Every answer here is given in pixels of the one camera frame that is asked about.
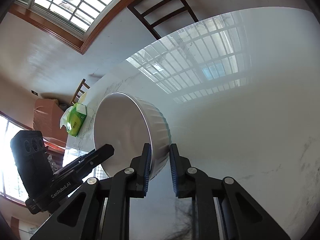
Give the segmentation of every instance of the camera lens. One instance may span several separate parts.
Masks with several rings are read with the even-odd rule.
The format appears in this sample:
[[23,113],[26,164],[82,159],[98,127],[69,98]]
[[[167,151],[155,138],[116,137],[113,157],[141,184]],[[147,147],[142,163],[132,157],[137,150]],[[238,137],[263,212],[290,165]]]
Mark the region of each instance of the camera lens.
[[37,141],[34,138],[32,139],[32,146],[33,146],[33,148],[35,149],[36,152],[39,150],[39,146],[37,144]]
[[24,142],[24,147],[26,148],[27,152],[30,152],[30,151],[31,151],[31,149],[30,149],[30,144],[29,144],[28,141],[25,141],[25,142]]
[[44,145],[43,145],[43,140],[42,139],[39,139],[39,144],[40,144],[40,147],[43,148]]

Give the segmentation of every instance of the wooden chair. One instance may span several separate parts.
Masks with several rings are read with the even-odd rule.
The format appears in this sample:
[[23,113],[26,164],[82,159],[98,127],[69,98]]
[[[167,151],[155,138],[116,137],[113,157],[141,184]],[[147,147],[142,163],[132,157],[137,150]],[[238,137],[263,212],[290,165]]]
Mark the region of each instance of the wooden chair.
[[78,86],[75,94],[73,95],[72,100],[70,101],[70,104],[71,104],[72,106],[76,103],[76,101],[75,101],[76,98],[80,98],[80,96],[78,95],[78,93],[79,93],[79,92],[82,93],[82,94],[85,93],[83,90],[81,90],[81,89],[82,89],[82,86],[86,87],[87,89],[90,88],[90,87],[85,83],[85,79],[83,79],[83,80],[81,81],[80,85]]
[[192,11],[191,7],[188,5],[186,0],[180,0],[182,2],[182,4],[184,5],[182,8],[179,8],[178,10],[169,13],[168,15],[162,17],[161,19],[157,20],[156,22],[150,24],[147,22],[147,20],[145,19],[145,16],[147,16],[148,14],[150,14],[151,12],[155,11],[156,9],[160,8],[161,6],[165,5],[166,3],[172,1],[172,0],[162,0],[161,2],[157,3],[156,5],[152,6],[150,9],[146,10],[144,13],[140,14],[134,7],[137,6],[139,3],[141,3],[143,0],[135,0],[133,1],[130,5],[128,5],[128,9],[143,23],[143,25],[145,25],[145,27],[152,33],[152,35],[159,40],[161,37],[160,35],[156,32],[156,30],[154,29],[154,27],[156,27],[157,25],[159,25],[160,23],[163,23],[164,21],[184,12],[184,11],[188,11],[188,13],[191,15],[191,17],[193,18],[193,20],[195,22],[198,22],[198,18],[196,17],[196,15],[194,14],[194,12]]

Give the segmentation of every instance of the white bowl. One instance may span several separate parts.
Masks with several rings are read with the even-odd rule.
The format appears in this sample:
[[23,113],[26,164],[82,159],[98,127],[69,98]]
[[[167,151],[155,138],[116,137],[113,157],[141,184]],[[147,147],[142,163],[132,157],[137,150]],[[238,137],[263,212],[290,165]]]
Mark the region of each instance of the white bowl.
[[145,143],[151,144],[150,178],[168,160],[171,135],[166,119],[154,105],[122,92],[107,95],[100,103],[93,126],[96,149],[111,144],[114,155],[101,166],[109,177],[130,166],[140,156]]

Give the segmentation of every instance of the glossy tabletop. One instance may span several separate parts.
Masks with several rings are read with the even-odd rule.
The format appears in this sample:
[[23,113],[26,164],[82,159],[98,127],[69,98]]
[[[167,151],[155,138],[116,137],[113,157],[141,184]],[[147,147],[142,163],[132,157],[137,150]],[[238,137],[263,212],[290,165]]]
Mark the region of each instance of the glossy tabletop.
[[[300,9],[246,9],[187,26],[88,90],[87,119],[67,148],[94,148],[94,117],[107,94],[142,98],[163,113],[192,166],[235,178],[300,239],[320,209],[319,49],[320,25]],[[167,163],[147,197],[131,199],[130,238],[166,239],[188,228],[190,204],[175,198]]]

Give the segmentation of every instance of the orange covered furniture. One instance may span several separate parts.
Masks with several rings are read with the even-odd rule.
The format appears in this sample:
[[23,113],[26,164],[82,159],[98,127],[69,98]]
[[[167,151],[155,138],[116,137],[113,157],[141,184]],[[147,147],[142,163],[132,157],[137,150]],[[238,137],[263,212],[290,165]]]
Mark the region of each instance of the orange covered furniture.
[[66,127],[60,129],[63,111],[57,100],[37,99],[33,110],[33,130],[42,132],[45,140],[59,147],[66,147],[68,133]]

